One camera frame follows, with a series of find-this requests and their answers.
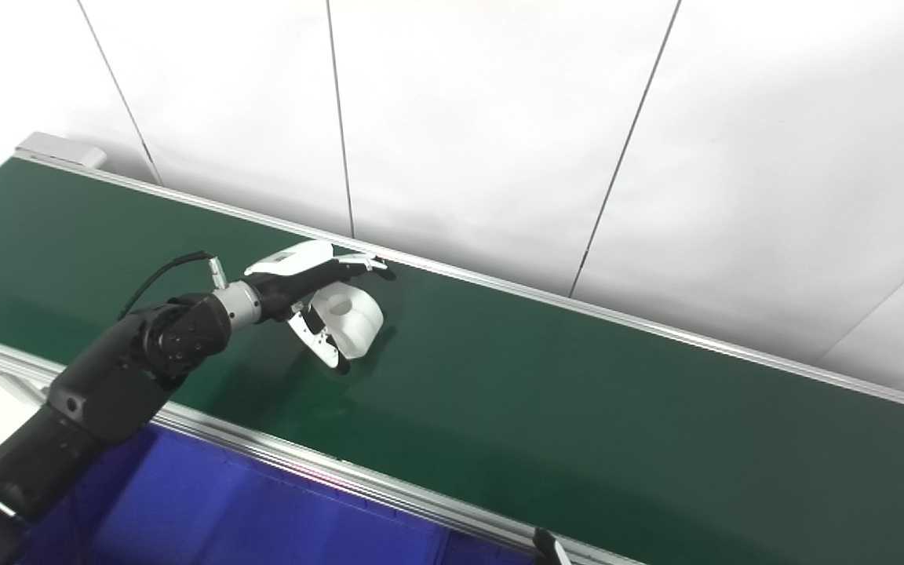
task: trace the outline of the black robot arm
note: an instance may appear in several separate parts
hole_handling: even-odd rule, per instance
[[[213,272],[221,272],[217,260]],[[47,400],[0,446],[0,564],[22,554],[29,523],[41,519],[108,448],[146,425],[230,336],[266,319],[296,315],[293,305],[320,287],[384,262],[330,258],[299,272],[251,273],[212,293],[192,293],[123,315],[51,383]]]

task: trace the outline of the white plastic object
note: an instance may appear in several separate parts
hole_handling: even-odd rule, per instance
[[[247,275],[254,272],[267,272],[270,275],[292,276],[299,272],[308,271],[317,264],[324,264],[334,258],[334,246],[329,241],[311,239],[295,243],[294,246],[280,250],[278,253],[268,255],[262,260],[250,265],[244,271]]]
[[[311,304],[348,359],[363,357],[383,326],[383,311],[372,296],[343,282],[317,290]]]

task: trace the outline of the green conveyor belt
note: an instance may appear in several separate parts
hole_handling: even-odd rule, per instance
[[[299,240],[10,160],[0,342],[68,362],[169,258],[233,276]],[[652,565],[904,563],[904,405],[394,269],[355,280],[387,319],[349,375],[264,324],[175,400]],[[143,304],[209,286],[192,265]]]

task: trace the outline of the panel seam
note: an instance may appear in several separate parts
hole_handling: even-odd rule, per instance
[[[592,234],[588,238],[588,244],[585,246],[585,252],[581,255],[581,263],[578,264],[578,272],[574,273],[574,282],[570,285],[570,292],[567,293],[568,299],[570,297],[574,297],[574,289],[578,287],[578,279],[581,278],[581,271],[585,269],[585,262],[588,261],[589,251],[592,250],[592,241],[595,241],[596,233],[599,232],[599,224],[602,223],[602,216],[606,211],[606,204],[609,204],[609,197],[613,194],[613,186],[616,185],[616,176],[618,172],[620,172],[620,165],[623,165],[623,158],[627,155],[627,148],[630,147],[630,139],[632,135],[634,135],[634,129],[637,126],[637,121],[640,118],[641,111],[643,110],[643,101],[647,99],[647,93],[651,89],[651,83],[654,81],[654,75],[658,71],[658,64],[661,61],[662,54],[665,52],[665,46],[668,44],[668,37],[672,33],[672,26],[675,25],[675,17],[679,15],[679,6],[682,5],[682,0],[678,0],[675,3],[675,9],[672,10],[672,17],[668,20],[668,27],[665,29],[665,35],[661,39],[661,46],[658,48],[658,55],[654,58],[654,65],[651,67],[651,73],[648,75],[647,83],[643,86],[643,93],[641,94],[641,100],[637,104],[637,111],[634,112],[634,118],[630,122],[630,129],[627,132],[627,139],[623,142],[623,149],[620,150],[620,157],[616,161],[616,168],[613,169],[613,176],[609,180],[609,186],[606,188],[606,195],[602,199],[602,206],[599,207],[599,215],[595,218],[595,224],[592,225]]]
[[[351,176],[348,175],[348,144],[344,138],[344,114],[341,112],[341,78],[337,74],[337,47],[334,47],[334,15],[326,0],[326,28],[330,32],[330,63],[334,66],[334,96],[337,97],[337,125],[341,129],[341,161],[344,162],[344,190],[348,194],[348,221],[351,239],[355,239],[355,207],[351,200]]]
[[[818,365],[818,363],[821,363],[822,360],[825,360],[825,357],[829,357],[829,353],[832,353],[832,351],[835,350],[836,347],[839,347],[839,344],[843,343],[843,340],[846,339],[846,337],[850,337],[851,333],[856,332],[856,330],[860,328],[860,326],[863,325],[864,322],[867,321],[867,319],[871,317],[872,314],[874,314],[874,312],[881,310],[882,305],[884,305],[886,301],[889,301],[891,297],[897,294],[902,289],[902,287],[904,287],[904,279],[902,279],[902,281],[898,283],[898,285],[895,286],[890,293],[885,294],[885,297],[883,297],[883,299],[879,300],[878,303],[873,305],[873,307],[869,309],[867,314],[865,314],[861,319],[858,319],[856,324],[850,326],[850,329],[846,330],[846,333],[843,333],[843,337],[835,340],[835,342],[833,342],[831,346],[829,346],[829,349],[826,349],[824,352],[822,352],[822,354],[819,355],[817,359],[815,359],[813,364]]]
[[[100,51],[100,58],[103,58],[104,66],[107,67],[107,73],[110,74],[111,81],[114,82],[114,87],[118,90],[118,96],[121,97],[121,104],[125,107],[125,111],[128,112],[128,118],[132,122],[133,128],[135,128],[135,133],[141,144],[141,150],[144,151],[144,156],[146,156],[146,161],[148,162],[148,172],[153,175],[155,182],[160,186],[165,186],[162,182],[162,176],[159,174],[159,168],[155,165],[155,159],[151,157],[151,151],[148,150],[148,144],[144,143],[144,136],[141,135],[141,128],[137,125],[137,120],[132,113],[132,108],[128,104],[128,99],[126,99],[125,93],[121,89],[121,85],[118,84],[118,78],[116,78],[116,75],[114,74],[114,68],[111,67],[111,61],[107,59],[107,54],[104,53],[103,44],[100,44],[100,37],[97,37],[97,30],[93,28],[93,22],[89,21],[89,14],[86,13],[86,7],[83,6],[82,0],[75,0],[75,3],[78,4],[79,11],[82,11],[82,19],[85,19],[86,26],[89,26],[89,34],[93,36],[93,42],[97,44],[97,51]]]

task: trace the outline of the blue surface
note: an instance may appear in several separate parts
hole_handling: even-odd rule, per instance
[[[105,454],[31,537],[29,565],[530,563],[157,426]]]

